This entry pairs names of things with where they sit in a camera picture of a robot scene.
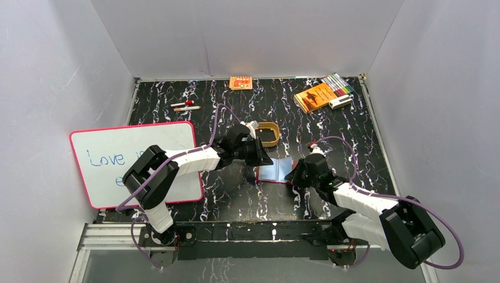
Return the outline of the red leather card holder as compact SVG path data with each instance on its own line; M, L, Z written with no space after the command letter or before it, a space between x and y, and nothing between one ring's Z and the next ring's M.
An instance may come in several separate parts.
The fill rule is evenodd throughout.
M256 170L256 179L260 182L287 184L289 181L285 178L291 173L297 161L292 157L283 159L271 159L272 165L260 166Z

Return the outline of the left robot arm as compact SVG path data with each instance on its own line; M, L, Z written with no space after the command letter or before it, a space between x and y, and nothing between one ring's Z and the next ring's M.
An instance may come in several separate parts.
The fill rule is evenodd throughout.
M223 169L234 160L242 160L249 167L274 163L256 135L257 127L255 121L241 122L224 135L212 136L207 145L178 150L172 156L152 145L133 163L123 175L122 183L139 202L159 244L170 245L176 238L166 196L177 177Z

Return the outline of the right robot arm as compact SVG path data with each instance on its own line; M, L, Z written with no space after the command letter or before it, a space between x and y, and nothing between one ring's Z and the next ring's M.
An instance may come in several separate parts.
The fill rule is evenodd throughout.
M340 244L347 244L353 238L362 239L389 250L409 269L424 263L446 244L443 234L417 199L375 197L374 193L337 176L324 153L316 147L299 159L285 178L298 188L315 189L322 200L346 209L332 228L333 239Z

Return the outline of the tan oval tray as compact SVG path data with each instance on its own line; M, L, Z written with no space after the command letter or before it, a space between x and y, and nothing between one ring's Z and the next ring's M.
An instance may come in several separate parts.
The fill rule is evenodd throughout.
M276 146L281 137L278 125L270 121L259 122L255 132L262 146L266 148Z

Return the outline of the orange capped white marker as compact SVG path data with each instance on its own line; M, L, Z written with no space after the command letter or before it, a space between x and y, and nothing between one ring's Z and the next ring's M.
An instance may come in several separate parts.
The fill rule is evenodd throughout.
M173 111L181 112L181 111L192 111L192 110L200 110L200 109L201 109L201 106L187 106L187 107L174 108Z

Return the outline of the red capped white marker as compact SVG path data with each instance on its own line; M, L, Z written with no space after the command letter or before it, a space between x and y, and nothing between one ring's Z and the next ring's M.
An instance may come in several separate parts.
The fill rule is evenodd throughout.
M187 107L187 106L191 106L193 104L194 104L193 100L188 100L188 101L184 101L181 103L174 103L174 104L171 104L170 106L176 108L176 107Z

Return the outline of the small orange spiral notepad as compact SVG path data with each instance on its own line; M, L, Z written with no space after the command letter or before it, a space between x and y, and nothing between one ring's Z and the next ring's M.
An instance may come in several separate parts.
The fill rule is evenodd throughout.
M251 90L252 77L250 76L231 76L229 79L229 88L231 90Z

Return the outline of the orange yellow book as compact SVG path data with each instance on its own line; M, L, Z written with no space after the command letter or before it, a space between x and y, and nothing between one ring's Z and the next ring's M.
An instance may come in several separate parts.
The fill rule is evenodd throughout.
M337 94L326 84L321 83L293 96L295 104L306 114L327 106Z

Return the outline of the white stapler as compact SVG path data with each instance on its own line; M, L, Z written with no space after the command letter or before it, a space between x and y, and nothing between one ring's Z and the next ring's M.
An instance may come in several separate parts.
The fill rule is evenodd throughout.
M329 103L328 103L328 106L332 109L332 110L335 110L337 108L342 108L346 105L349 105L352 103L352 99L351 97L346 94L346 95L343 95L343 96L340 96L340 97L337 97L333 100L330 100Z

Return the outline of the pack of coloured markers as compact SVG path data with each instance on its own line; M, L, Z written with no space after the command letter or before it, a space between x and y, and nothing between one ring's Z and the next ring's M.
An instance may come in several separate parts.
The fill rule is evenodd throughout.
M348 95L354 91L354 88L337 73L326 75L321 78L321 81L327 84L338 97Z

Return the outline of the pink framed whiteboard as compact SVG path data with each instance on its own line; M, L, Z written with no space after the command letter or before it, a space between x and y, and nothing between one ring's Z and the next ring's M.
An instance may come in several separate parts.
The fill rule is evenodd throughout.
M74 131L70 143L94 209L115 208L130 196L122 178L149 146L168 151L198 145L188 121Z

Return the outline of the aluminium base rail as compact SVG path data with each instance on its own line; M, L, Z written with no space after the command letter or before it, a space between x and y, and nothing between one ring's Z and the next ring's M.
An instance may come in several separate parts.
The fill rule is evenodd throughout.
M98 223L84 227L70 282L82 282L91 251L136 251L153 269L177 260L205 258L309 258L352 268L361 249L378 244L346 239L322 221L178 222L161 242L145 223Z

